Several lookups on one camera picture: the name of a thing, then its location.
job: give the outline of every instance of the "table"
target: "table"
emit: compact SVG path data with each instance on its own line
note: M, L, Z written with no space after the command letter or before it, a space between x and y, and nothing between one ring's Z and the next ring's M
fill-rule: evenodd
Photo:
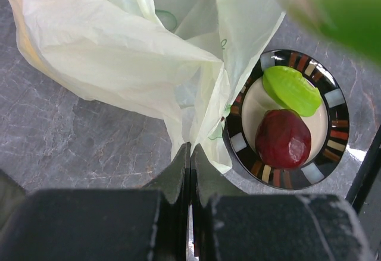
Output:
M267 47L282 48L309 54L331 70L350 113L349 145L339 166L299 192L346 197L380 125L381 72L287 18ZM169 164L171 143L162 121L84 101L25 61L7 0L0 0L0 62L1 168L27 191L139 187ZM234 158L226 177L242 190L290 193L262 185Z

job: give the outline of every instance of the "white plate center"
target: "white plate center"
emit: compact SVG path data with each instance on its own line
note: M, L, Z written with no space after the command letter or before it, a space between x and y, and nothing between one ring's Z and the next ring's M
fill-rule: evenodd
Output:
M242 126L250 147L255 150L255 135L264 114L272 109L282 109L264 90L262 78L256 80L248 90L242 104ZM311 153L306 163L311 161L321 150L328 131L328 115L322 102L311 117L302 117L311 132Z

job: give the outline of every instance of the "striped plate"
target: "striped plate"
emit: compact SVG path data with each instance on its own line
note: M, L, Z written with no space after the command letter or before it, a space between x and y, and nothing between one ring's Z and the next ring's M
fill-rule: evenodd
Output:
M279 170L265 165L250 147L243 132L241 115L245 95L253 82L262 77L263 71L274 65L288 66L302 72L319 89L328 113L328 132L323 147L309 163L294 170ZM262 183L286 190L311 187L328 177L337 167L349 137L348 107L338 83L315 59L291 50L270 51L261 55L234 101L226 125L232 148L245 169Z

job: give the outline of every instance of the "white plastic bag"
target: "white plastic bag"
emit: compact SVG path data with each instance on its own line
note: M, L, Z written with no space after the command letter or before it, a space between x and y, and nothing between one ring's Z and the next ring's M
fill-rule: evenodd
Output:
M17 46L76 95L163 119L174 156L231 160L221 117L284 14L276 0L9 0Z

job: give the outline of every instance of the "dark red apple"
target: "dark red apple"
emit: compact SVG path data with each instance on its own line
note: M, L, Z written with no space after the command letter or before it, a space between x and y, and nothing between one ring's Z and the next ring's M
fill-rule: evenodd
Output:
M295 169L310 155L311 133L296 112L268 111L258 127L255 149L265 164L278 169Z

